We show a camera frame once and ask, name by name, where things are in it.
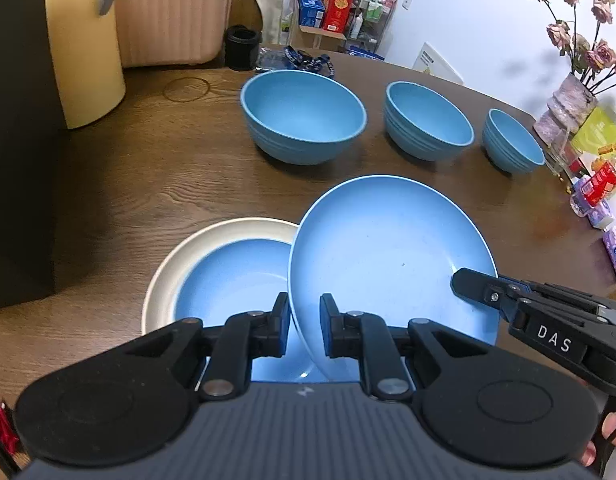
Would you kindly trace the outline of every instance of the pink suitcase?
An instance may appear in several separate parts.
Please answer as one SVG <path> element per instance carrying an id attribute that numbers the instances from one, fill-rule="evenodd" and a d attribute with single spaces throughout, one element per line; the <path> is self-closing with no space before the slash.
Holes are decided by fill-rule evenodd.
<path id="1" fill-rule="evenodd" d="M 123 66 L 205 63 L 219 54 L 231 0 L 115 0 Z"/>

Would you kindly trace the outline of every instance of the plate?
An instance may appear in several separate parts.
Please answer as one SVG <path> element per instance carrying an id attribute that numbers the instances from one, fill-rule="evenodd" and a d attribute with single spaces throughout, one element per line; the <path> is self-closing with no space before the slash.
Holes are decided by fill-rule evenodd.
<path id="1" fill-rule="evenodd" d="M 482 235 L 451 200 L 400 176 L 348 180 L 310 207 L 293 242 L 288 291 L 299 336 L 329 380 L 358 380 L 356 361 L 323 349 L 319 298 L 329 292 L 341 312 L 372 312 L 392 326 L 427 317 L 493 344 L 498 312 L 450 287 L 462 267 L 497 275 Z"/>
<path id="2" fill-rule="evenodd" d="M 287 290 L 288 259 L 297 226 L 272 218 L 237 218 L 181 242 L 157 269 L 143 302 L 142 333 L 184 317 L 219 326 L 233 314 L 271 310 Z M 253 381 L 321 382 L 294 323 L 282 358 L 252 363 Z"/>

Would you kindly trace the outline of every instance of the vase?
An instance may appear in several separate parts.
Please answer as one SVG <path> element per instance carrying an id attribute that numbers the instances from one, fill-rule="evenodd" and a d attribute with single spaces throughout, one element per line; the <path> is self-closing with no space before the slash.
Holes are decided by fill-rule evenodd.
<path id="1" fill-rule="evenodd" d="M 592 92 L 572 74 L 552 94 L 548 109 L 534 123 L 534 131 L 548 146 L 567 132 L 566 139 L 579 131 L 592 110 L 598 105 Z"/>

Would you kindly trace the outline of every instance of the black cup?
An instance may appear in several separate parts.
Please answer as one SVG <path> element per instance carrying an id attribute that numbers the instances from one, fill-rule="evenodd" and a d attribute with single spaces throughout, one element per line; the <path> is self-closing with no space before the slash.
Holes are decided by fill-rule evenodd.
<path id="1" fill-rule="evenodd" d="M 244 25 L 226 31 L 226 65 L 232 70 L 252 70 L 257 63 L 261 33 Z"/>

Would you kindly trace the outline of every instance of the red box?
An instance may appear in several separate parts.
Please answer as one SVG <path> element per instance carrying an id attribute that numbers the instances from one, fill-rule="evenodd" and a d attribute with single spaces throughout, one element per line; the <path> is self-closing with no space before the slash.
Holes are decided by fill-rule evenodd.
<path id="1" fill-rule="evenodd" d="M 323 6 L 326 7 L 326 13 L 321 28 L 343 34 L 352 0 L 323 0 Z"/>

